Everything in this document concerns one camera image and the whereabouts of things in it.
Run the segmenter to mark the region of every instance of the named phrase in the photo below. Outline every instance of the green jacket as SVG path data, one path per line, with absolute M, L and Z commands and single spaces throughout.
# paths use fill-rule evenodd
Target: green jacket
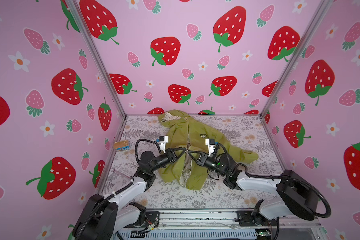
M 187 147 L 189 137 L 190 147 L 188 147 L 188 150 L 208 152 L 208 147 L 205 145 L 205 138 L 213 138 L 216 142 L 224 145 L 228 153 L 237 162 L 251 163 L 259 158 L 259 155 L 255 152 L 245 151 L 238 147 L 232 146 L 224 134 L 222 134 L 222 132 L 195 120 L 187 113 L 178 110 L 171 110 L 168 111 L 168 113 L 173 116 L 179 116 L 181 118 L 163 122 L 162 120 L 165 113 L 158 117 L 160 123 L 164 127 L 171 128 L 167 132 L 169 142 L 166 147 Z M 163 178 L 164 182 L 171 182 L 175 179 L 178 181 L 180 180 L 184 168 L 185 155 L 186 154 L 181 156 L 180 159 L 174 164 L 171 164 L 166 168 L 159 169 L 159 174 Z M 191 175 L 187 180 L 186 188 L 200 190 L 208 176 L 206 170 L 207 169 L 205 167 L 201 167 L 195 162 L 192 162 Z

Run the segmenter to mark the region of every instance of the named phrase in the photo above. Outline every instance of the black cable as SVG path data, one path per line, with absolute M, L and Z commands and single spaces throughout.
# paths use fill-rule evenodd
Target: black cable
M 295 181 L 295 182 L 300 183 L 301 185 L 306 186 L 307 188 L 310 188 L 321 199 L 322 203 L 325 206 L 325 210 L 326 210 L 324 214 L 319 214 L 319 213 L 315 212 L 314 215 L 317 216 L 317 217 L 328 218 L 332 214 L 332 210 L 331 210 L 330 205 L 329 205 L 328 201 L 326 200 L 326 198 L 321 194 L 321 192 L 319 192 L 319 190 L 317 188 L 315 188 L 310 183 L 302 181 L 302 180 L 294 178 L 294 177 L 288 177 L 288 176 L 272 176 L 272 175 L 250 174 L 250 173 L 248 173 L 247 166 L 245 166 L 244 164 L 237 163 L 237 165 L 235 166 L 235 169 L 237 169 L 237 166 L 243 166 L 245 168 L 244 169 L 245 174 L 247 176 L 249 176 L 249 177 L 261 178 L 261 179 L 272 179 L 272 180 L 275 180 L 275 179 L 281 179 L 282 180 L 283 179 L 283 180 Z

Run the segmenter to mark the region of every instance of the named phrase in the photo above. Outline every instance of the small box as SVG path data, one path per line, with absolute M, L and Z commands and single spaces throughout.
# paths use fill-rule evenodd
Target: small box
M 120 142 L 116 142 L 113 144 L 113 148 L 116 149 L 116 151 L 121 152 L 124 150 L 129 150 L 129 141 L 128 140 L 124 140 L 124 141 L 120 141 Z

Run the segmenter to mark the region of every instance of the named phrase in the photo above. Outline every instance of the pink wall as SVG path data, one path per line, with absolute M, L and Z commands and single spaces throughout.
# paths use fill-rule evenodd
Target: pink wall
M 286 64 L 283 58 L 272 58 L 278 48 L 297 45 L 320 2 L 77 1 L 127 114 L 146 114 L 153 108 L 187 113 L 211 107 L 216 113 L 261 111 L 271 92 L 266 91 L 272 90 Z M 224 40 L 219 34 L 225 32 L 229 37 Z M 220 43 L 226 46 L 218 52 Z M 213 93 L 212 83 L 222 84 L 222 89 L 215 89 L 221 96 Z
M 82 35 L 66 24 L 60 1 L 0 1 L 0 239 L 67 239 L 68 225 L 95 192 L 88 171 L 106 160 L 104 141 L 113 141 L 120 124 Z M 79 58 L 81 49 L 86 59 Z M 88 89 L 82 101 L 76 74 Z M 106 131 L 98 117 L 104 97 L 112 113 Z M 43 178 L 26 185 L 37 177 Z
M 289 168 L 328 199 L 332 216 L 320 222 L 332 240 L 360 240 L 359 23 L 360 0 L 333 3 L 308 44 L 305 58 L 300 58 L 278 94 L 268 124 Z M 343 45 L 352 47 L 343 50 Z M 290 87 L 293 80 L 295 90 Z M 317 83 L 321 90 L 313 91 Z M 300 103 L 305 105 L 303 111 Z M 306 137 L 311 136 L 302 144 L 296 141 L 302 139 L 302 130 L 292 132 L 298 125 L 304 127 Z

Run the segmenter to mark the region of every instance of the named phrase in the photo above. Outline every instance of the strawberry wallpaper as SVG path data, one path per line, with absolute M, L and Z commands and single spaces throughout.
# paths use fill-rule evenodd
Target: strawberry wallpaper
M 332 4 L 269 112 L 287 166 L 331 205 L 328 238 L 360 240 L 360 0 Z
M 76 1 L 127 114 L 261 111 L 320 3 Z
M 65 2 L 0 1 L 0 239 L 69 239 L 120 122 Z

